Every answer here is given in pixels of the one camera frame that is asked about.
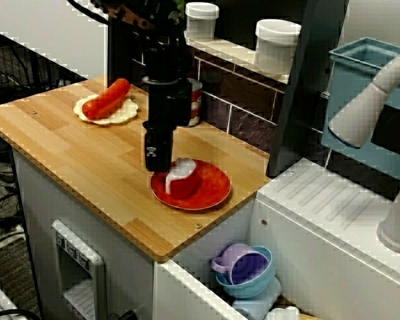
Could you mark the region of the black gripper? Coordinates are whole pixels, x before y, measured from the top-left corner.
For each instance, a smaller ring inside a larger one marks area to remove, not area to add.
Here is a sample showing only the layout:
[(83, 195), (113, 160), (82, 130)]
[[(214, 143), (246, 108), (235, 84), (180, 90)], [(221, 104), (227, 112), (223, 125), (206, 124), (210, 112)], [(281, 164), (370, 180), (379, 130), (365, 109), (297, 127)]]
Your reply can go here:
[(148, 120), (145, 134), (145, 165), (151, 172), (171, 167), (173, 131), (191, 119), (192, 85), (188, 79), (174, 82), (143, 79), (148, 88)]

